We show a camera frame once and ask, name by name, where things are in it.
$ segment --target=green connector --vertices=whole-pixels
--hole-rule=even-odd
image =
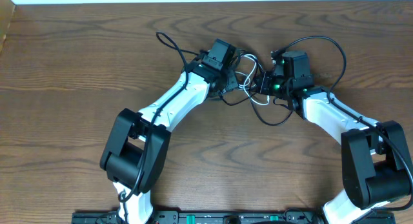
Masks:
[[[270,221],[278,221],[278,216],[270,216]]]
[[[187,215],[186,224],[195,224],[195,215]]]

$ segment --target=wood grain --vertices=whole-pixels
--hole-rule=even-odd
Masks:
[[[113,121],[162,95],[182,64],[156,30],[189,50],[224,39],[266,68],[271,50],[299,37],[333,37],[348,56],[337,97],[400,122],[413,146],[413,1],[18,6],[0,57],[0,223],[68,223],[72,212],[119,205],[98,165]],[[342,60],[330,43],[296,48],[318,83],[334,82]],[[285,115],[260,110],[269,121]],[[208,100],[174,131],[152,202],[279,210],[316,207],[342,187],[340,146],[317,126],[294,115],[271,128],[248,103]],[[413,223],[412,212],[397,213],[398,223]]]
[[[6,39],[8,27],[14,13],[15,5],[11,0],[0,0],[0,53]]]

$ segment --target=wooden table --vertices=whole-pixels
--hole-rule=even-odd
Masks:
[[[156,30],[189,50],[224,39],[267,69],[271,50],[330,36],[348,57],[337,97],[398,121],[413,147],[413,1],[18,6],[0,57],[0,223],[68,223],[75,211],[119,206],[98,165],[114,119],[157,99],[182,67]],[[342,60],[331,43],[294,48],[308,52],[318,84],[334,82]],[[269,121],[285,115],[274,105],[260,111]],[[342,188],[340,146],[319,127],[297,115],[268,127],[248,102],[208,100],[175,129],[152,202],[282,210],[322,205]],[[398,223],[411,215],[398,212]]]

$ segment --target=white cable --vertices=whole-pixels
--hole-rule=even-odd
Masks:
[[[250,84],[251,79],[248,77],[247,74],[245,74],[244,72],[237,72],[237,71],[235,71],[235,73],[245,76],[245,80],[248,81],[247,86]],[[238,85],[238,89],[241,89],[241,90],[244,89],[244,85]]]
[[[255,104],[257,104],[257,105],[268,105],[270,103],[270,96],[269,95],[267,95],[267,103],[264,104],[264,103],[257,102],[256,100],[254,100],[254,98],[250,97],[250,94],[246,90],[247,85],[249,85],[249,83],[252,82],[252,80],[250,79],[250,76],[254,73],[254,71],[257,68],[257,57],[255,55],[252,55],[252,54],[245,54],[241,57],[245,57],[245,58],[247,58],[247,59],[254,62],[254,67],[252,68],[249,75],[247,75],[247,78],[245,79],[244,84],[242,85],[241,88],[244,90],[245,94],[251,99],[251,101],[253,101]]]

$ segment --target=wire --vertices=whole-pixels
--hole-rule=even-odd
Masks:
[[[252,99],[252,97],[250,97],[250,94],[246,90],[246,86],[248,86],[247,81],[251,82],[250,76],[254,73],[254,71],[256,71],[257,65],[259,65],[259,63],[257,63],[257,57],[253,54],[244,54],[244,55],[241,56],[241,58],[242,57],[245,57],[245,58],[247,58],[247,59],[254,62],[254,66],[252,67],[251,72],[249,73],[247,78],[244,80],[244,84],[242,86],[242,89],[244,90],[245,94],[251,99],[251,102],[254,102],[257,105],[268,105],[270,103],[270,96],[269,95],[267,95],[267,103],[260,103],[256,100]]]
[[[159,35],[162,35],[163,37],[165,37],[170,43],[173,44],[174,47],[172,47],[171,45],[165,43]],[[125,198],[122,198],[121,196],[119,196],[119,201],[122,202],[122,203],[127,202],[132,197],[132,195],[137,190],[137,188],[138,188],[138,186],[139,186],[139,184],[140,184],[140,182],[143,178],[143,174],[144,174],[143,168],[145,167],[146,155],[147,155],[147,152],[148,152],[147,149],[148,149],[148,146],[149,146],[149,142],[151,141],[152,127],[154,126],[156,118],[158,117],[158,115],[160,115],[160,113],[162,112],[162,109],[164,109],[166,107],[166,105],[169,104],[169,102],[171,102],[171,100],[173,100],[180,92],[182,92],[186,88],[186,86],[188,85],[188,81],[189,81],[188,63],[186,62],[185,56],[183,55],[183,51],[178,47],[178,45],[174,42],[174,40],[172,40],[164,32],[160,32],[160,31],[156,32],[156,37],[164,45],[178,51],[179,56],[181,56],[181,59],[182,59],[183,65],[184,65],[184,69],[185,69],[185,83],[177,92],[175,92],[172,96],[170,96],[159,108],[156,109],[156,112],[155,112],[155,114],[154,114],[154,116],[153,116],[153,118],[152,118],[152,120],[149,124],[148,133],[146,134],[146,141],[145,141],[145,145],[144,145],[144,151],[143,151],[143,154],[142,154],[142,158],[141,158],[141,160],[139,160],[139,163],[138,163],[139,170],[138,170],[138,173],[137,173],[135,184],[132,187],[129,194]]]
[[[305,215],[305,213],[299,208],[289,208],[289,209],[287,209],[283,214],[283,218],[284,218],[285,221],[287,221],[287,212],[290,212],[290,211],[293,211],[293,210],[298,211],[298,212],[302,212],[305,219],[308,221],[308,223],[312,224],[312,221],[310,221],[309,218],[307,217],[307,215]]]
[[[119,196],[124,199],[125,194],[126,194],[126,192],[122,191],[121,193],[119,193]],[[128,224],[128,209],[126,207],[126,202],[123,202],[122,205],[123,205],[123,211],[125,212],[123,217],[125,218],[125,223]]]
[[[251,79],[248,77],[248,75],[247,74],[245,74],[244,72],[238,72],[238,71],[235,71],[235,73],[236,74],[240,74],[240,75],[243,75],[243,76],[245,76],[245,81],[248,81],[247,82],[247,85],[249,85],[250,84],[250,82],[251,82]],[[241,90],[243,90],[243,89],[245,89],[245,86],[244,85],[238,85],[238,89],[241,89]]]
[[[165,46],[167,46],[167,47],[169,47],[169,48],[171,48],[171,49],[174,49],[174,50],[178,50],[178,48],[176,48],[176,46],[175,46],[175,44],[173,44],[172,42],[172,44],[173,44],[173,46],[171,46],[171,45],[169,45],[168,43],[166,43],[166,42],[164,42],[161,38],[160,38],[160,36],[158,35],[158,34],[156,34],[156,37],[157,37],[157,39],[162,43],[162,44],[164,44]],[[185,52],[185,53],[189,53],[189,54],[193,54],[193,55],[195,55],[195,56],[198,56],[198,53],[195,53],[195,52],[193,52],[193,51],[190,51],[190,50],[183,50],[183,49],[181,49],[180,51],[182,51],[182,52]]]
[[[242,55],[250,54],[250,55],[253,55],[253,56],[254,56],[252,59],[257,63],[259,72],[260,72],[261,74],[264,74],[264,72],[265,72],[265,71],[264,71],[264,68],[263,68],[263,66],[261,66],[261,63],[259,63],[259,60],[258,60],[257,56],[255,56],[255,55],[254,55],[253,53],[251,53],[251,52],[247,52],[246,50],[242,50],[242,51],[243,51]]]
[[[399,151],[397,146],[391,140],[389,140],[389,138],[386,137],[386,135],[384,135],[384,133],[382,133],[380,130],[378,130],[375,126],[373,126],[370,123],[364,121],[363,116],[357,117],[356,115],[349,112],[345,108],[339,106],[334,101],[334,98],[331,98],[331,96],[330,96],[333,89],[336,87],[336,85],[339,83],[341,78],[344,76],[344,73],[345,73],[346,67],[347,67],[347,58],[346,58],[346,54],[344,53],[344,50],[342,49],[342,47],[335,40],[333,40],[329,37],[326,37],[326,36],[308,36],[308,37],[303,37],[301,39],[295,40],[294,42],[290,43],[288,46],[282,48],[281,50],[284,51],[284,50],[288,49],[289,47],[299,43],[300,41],[304,41],[304,40],[307,40],[307,39],[324,39],[324,40],[330,41],[331,43],[333,43],[337,47],[337,49],[340,51],[341,55],[343,56],[343,69],[341,70],[341,73],[340,73],[339,77],[337,78],[336,82],[334,82],[334,84],[330,87],[330,90],[327,91],[328,101],[331,104],[333,104],[335,107],[337,107],[338,109],[343,111],[345,114],[349,115],[350,117],[352,117],[353,119],[359,121],[360,123],[366,125],[368,128],[370,128],[375,133],[377,133],[383,139],[383,141],[385,143],[387,143],[387,145],[394,151],[394,153],[396,153],[396,156],[398,158],[400,158],[403,166],[406,169],[406,173],[408,175],[408,179],[409,179],[409,183],[410,183],[410,200],[407,202],[407,204],[403,205],[402,207],[376,207],[376,208],[373,208],[372,210],[379,210],[379,211],[402,211],[402,210],[407,210],[408,208],[410,208],[413,205],[413,176],[412,176],[411,169],[408,167],[408,165],[406,163],[407,160],[403,157],[403,155],[401,154],[401,152]]]
[[[286,105],[284,105],[284,104],[277,104],[277,103],[276,103],[276,100],[277,100],[277,97],[274,97],[273,100],[272,100],[272,103],[275,104],[275,105],[279,105],[279,106],[281,106],[281,107],[284,107],[284,108],[288,109],[288,106],[286,106]]]
[[[253,94],[251,95],[251,97],[254,97],[256,94],[257,94],[256,92],[253,93]],[[223,97],[222,94],[218,94],[218,96],[219,96],[219,98],[221,98],[222,101],[224,101],[225,104],[227,104],[227,105],[229,105],[229,106],[238,105],[238,104],[240,104],[240,103],[242,103],[242,102],[250,99],[249,97],[246,97],[246,98],[242,99],[241,101],[237,101],[237,102],[235,102],[235,103],[229,103],[228,101],[226,101],[226,100],[224,99],[224,97]]]
[[[254,112],[256,113],[256,116],[258,117],[258,119],[259,119],[262,123],[264,123],[264,124],[266,124],[266,125],[269,125],[269,126],[271,126],[271,127],[276,127],[276,126],[280,126],[280,125],[284,124],[284,123],[291,117],[291,115],[292,115],[292,113],[293,113],[293,111],[291,110],[290,113],[286,116],[286,118],[285,118],[284,120],[280,121],[279,123],[269,123],[269,122],[266,122],[266,121],[261,117],[261,115],[259,114],[257,108],[256,108],[255,105],[254,105],[254,102],[252,102],[251,99],[250,99],[250,102],[251,102],[252,109],[253,109]]]

